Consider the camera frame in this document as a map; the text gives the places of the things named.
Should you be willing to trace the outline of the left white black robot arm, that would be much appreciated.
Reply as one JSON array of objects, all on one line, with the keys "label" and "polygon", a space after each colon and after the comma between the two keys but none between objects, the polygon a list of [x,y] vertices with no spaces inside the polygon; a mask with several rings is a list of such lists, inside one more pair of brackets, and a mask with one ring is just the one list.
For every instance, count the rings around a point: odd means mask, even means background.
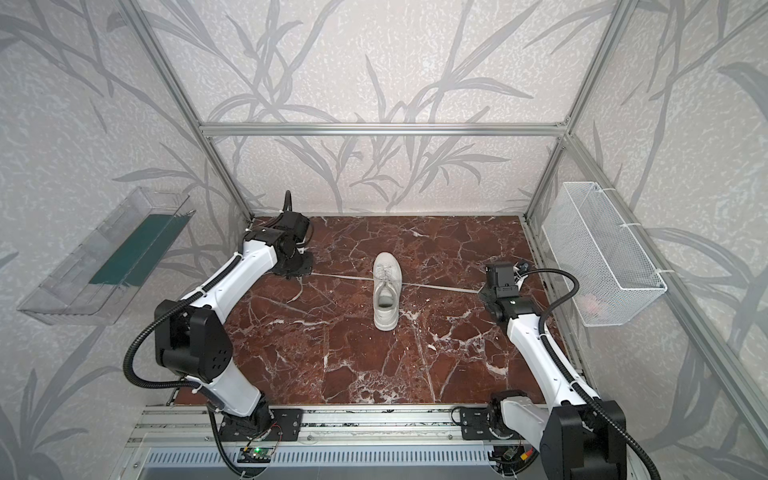
[{"label": "left white black robot arm", "polygon": [[[311,234],[310,219],[294,211],[292,196],[286,194],[281,212],[263,225],[249,225],[235,253],[212,277],[182,299],[156,307],[153,321],[125,354],[127,381],[147,390],[189,388],[241,435],[267,434],[274,423],[268,402],[235,364],[224,324],[262,276],[292,279],[312,271]],[[151,381],[136,373],[136,354],[148,338],[154,340],[157,364],[176,374],[176,380]]]}]

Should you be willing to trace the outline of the white sneaker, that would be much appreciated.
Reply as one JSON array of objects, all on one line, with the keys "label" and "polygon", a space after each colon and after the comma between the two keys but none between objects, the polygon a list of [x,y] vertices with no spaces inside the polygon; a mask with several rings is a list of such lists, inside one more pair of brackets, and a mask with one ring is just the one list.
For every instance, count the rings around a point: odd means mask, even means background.
[{"label": "white sneaker", "polygon": [[381,331],[392,331],[398,323],[402,292],[402,270],[397,259],[388,252],[377,255],[373,265],[374,325]]}]

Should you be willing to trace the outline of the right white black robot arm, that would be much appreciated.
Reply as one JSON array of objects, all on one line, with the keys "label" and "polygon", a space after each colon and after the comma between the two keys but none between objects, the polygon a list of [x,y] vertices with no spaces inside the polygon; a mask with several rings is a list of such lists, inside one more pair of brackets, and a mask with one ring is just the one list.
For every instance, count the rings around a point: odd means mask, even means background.
[{"label": "right white black robot arm", "polygon": [[554,310],[579,292],[577,278],[552,269],[571,287],[540,309],[522,294],[526,279],[539,274],[539,269],[525,262],[492,263],[485,272],[479,297],[522,354],[545,400],[538,406],[522,394],[498,395],[490,418],[496,434],[520,435],[539,454],[550,479],[625,479],[631,455],[645,467],[648,478],[660,478],[650,455],[627,431],[618,403],[603,400],[577,373],[549,330],[547,321]]}]

